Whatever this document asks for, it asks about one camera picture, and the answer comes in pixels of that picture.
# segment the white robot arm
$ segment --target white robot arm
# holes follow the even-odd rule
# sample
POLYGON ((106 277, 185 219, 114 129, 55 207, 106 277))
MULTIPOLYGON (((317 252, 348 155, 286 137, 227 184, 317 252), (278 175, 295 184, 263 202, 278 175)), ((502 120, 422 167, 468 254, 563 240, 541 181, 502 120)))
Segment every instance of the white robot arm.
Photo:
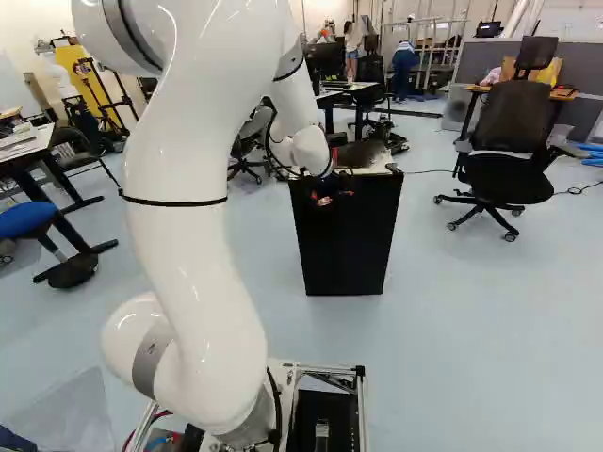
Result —
POLYGON ((109 368, 234 448, 266 439, 267 342, 224 228, 229 152, 269 93, 273 151, 323 174, 325 136, 287 0, 73 0, 86 48, 160 75, 125 156, 123 197, 153 293, 108 320, 109 368))

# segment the yellow board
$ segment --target yellow board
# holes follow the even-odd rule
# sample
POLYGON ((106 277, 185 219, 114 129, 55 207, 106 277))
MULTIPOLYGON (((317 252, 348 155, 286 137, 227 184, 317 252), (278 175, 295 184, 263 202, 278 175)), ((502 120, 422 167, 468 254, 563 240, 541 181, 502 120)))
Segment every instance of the yellow board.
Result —
MULTIPOLYGON (((60 64, 63 68, 65 68, 69 73, 69 78, 71 79, 72 84, 77 88, 79 93, 84 96, 84 100, 86 101, 90 113, 92 113, 97 118, 100 118, 101 112, 99 111, 98 105, 94 100, 94 96, 92 96, 92 93, 90 92, 89 88, 82 81, 82 77, 73 71, 73 65, 77 64, 78 59, 88 57, 84 53, 84 47, 82 47, 81 45, 68 45, 65 47, 58 47, 56 49, 55 56, 57 58, 57 63, 60 64)), ((101 88, 101 84, 98 82, 94 73, 88 74, 88 81, 90 83, 90 87, 94 91, 94 94, 96 94, 96 97, 98 98, 101 105, 109 104, 109 100, 105 96, 105 93, 101 88)), ((115 116, 115 112, 112 109, 108 109, 106 112, 108 113, 109 118, 111 118, 115 123, 121 126, 121 123, 118 121, 117 117, 115 116)))

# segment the grey band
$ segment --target grey band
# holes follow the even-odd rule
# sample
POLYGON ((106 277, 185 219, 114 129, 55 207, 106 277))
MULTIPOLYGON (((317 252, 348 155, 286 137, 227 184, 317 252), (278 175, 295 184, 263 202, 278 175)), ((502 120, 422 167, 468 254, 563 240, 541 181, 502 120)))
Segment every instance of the grey band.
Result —
POLYGON ((106 22, 123 51, 150 73, 160 74, 163 70, 161 58, 153 51, 139 26, 127 0, 102 0, 106 22))
POLYGON ((292 75, 303 63, 302 43, 298 38, 286 54, 281 56, 274 80, 283 80, 292 75))
POLYGON ((134 387, 155 400, 153 383, 163 353, 173 338, 173 330, 166 320, 157 321, 144 335, 132 363, 134 387))

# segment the light blue floor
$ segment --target light blue floor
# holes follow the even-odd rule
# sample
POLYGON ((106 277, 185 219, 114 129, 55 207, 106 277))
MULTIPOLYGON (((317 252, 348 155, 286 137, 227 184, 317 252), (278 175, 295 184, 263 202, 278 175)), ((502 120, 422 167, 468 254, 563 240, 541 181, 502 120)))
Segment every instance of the light blue floor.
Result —
MULTIPOLYGON (((353 112, 335 111, 335 120, 344 130, 353 112)), ((411 145, 397 158, 404 170, 452 168, 455 134, 437 132, 438 120, 395 120, 411 145)), ((107 160, 114 169, 121 164, 119 156, 107 160)), ((601 180, 603 170, 560 159, 547 175, 565 189, 601 180)), ((383 295, 309 299, 286 186, 245 178, 231 184, 228 229, 270 355, 364 364, 374 451, 600 452, 603 187, 528 208, 513 219, 521 236, 509 244, 487 216, 446 229, 467 210, 432 203, 434 194, 460 186, 449 174, 408 175, 383 295)), ((73 183, 106 200, 69 220, 92 244, 113 237, 121 244, 71 292, 30 282, 53 264, 45 251, 36 264, 0 276, 0 419, 102 365, 99 330, 108 314, 149 288, 115 187, 101 170, 73 183)), ((121 444, 146 400, 105 370, 104 377, 121 444)))

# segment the desk leg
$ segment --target desk leg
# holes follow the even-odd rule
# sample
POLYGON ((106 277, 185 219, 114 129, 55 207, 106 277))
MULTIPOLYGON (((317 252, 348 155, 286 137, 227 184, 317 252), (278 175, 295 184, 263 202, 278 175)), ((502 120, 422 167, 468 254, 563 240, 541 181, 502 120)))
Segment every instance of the desk leg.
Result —
POLYGON ((546 133, 547 137, 550 135, 551 131, 553 130, 553 127, 557 123, 557 120, 559 119, 559 115, 561 115, 561 113, 562 113, 562 108, 563 108, 563 101, 553 101, 553 114, 550 118, 550 121, 548 122, 548 130, 546 133))
POLYGON ((63 214, 69 214, 71 212, 81 209, 82 207, 86 207, 87 205, 100 202, 105 198, 104 196, 95 196, 94 198, 88 198, 87 200, 84 200, 77 192, 75 187, 72 185, 71 181, 69 180, 69 177, 65 175, 55 158, 50 153, 46 153, 45 156, 42 158, 42 161, 44 162, 48 170, 52 173, 52 175, 55 177, 57 182, 63 188, 65 188, 65 191, 73 200, 72 205, 61 209, 61 212, 63 214))
POLYGON ((333 126, 333 104, 330 104, 329 106, 327 106, 324 109, 324 126, 326 129, 326 133, 327 135, 330 135, 333 133, 334 130, 334 126, 333 126))
POLYGON ((471 102, 469 102, 467 114, 464 115, 463 129, 461 130, 461 136, 459 137, 459 140, 461 141, 465 141, 467 139, 467 135, 469 134, 469 124, 471 123, 471 117, 473 116, 473 110, 475 110, 475 104, 478 101, 478 96, 480 96, 479 92, 471 92, 471 102))
MULTIPOLYGON (((19 184, 21 190, 29 197, 31 201, 52 202, 26 169, 16 170, 10 174, 10 177, 12 177, 15 182, 19 184)), ((67 219, 60 212, 57 213, 57 216, 53 221, 53 225, 79 252, 98 254, 106 250, 110 250, 111 248, 115 248, 119 244, 117 240, 108 240, 107 242, 96 245, 95 247, 90 247, 90 245, 86 243, 86 240, 84 240, 79 232, 73 227, 72 223, 67 221, 67 219)))
POLYGON ((356 141, 360 141, 362 140, 362 125, 363 125, 363 121, 362 121, 362 108, 357 105, 356 106, 356 121, 354 122, 355 125, 355 133, 354 133, 354 140, 356 141))

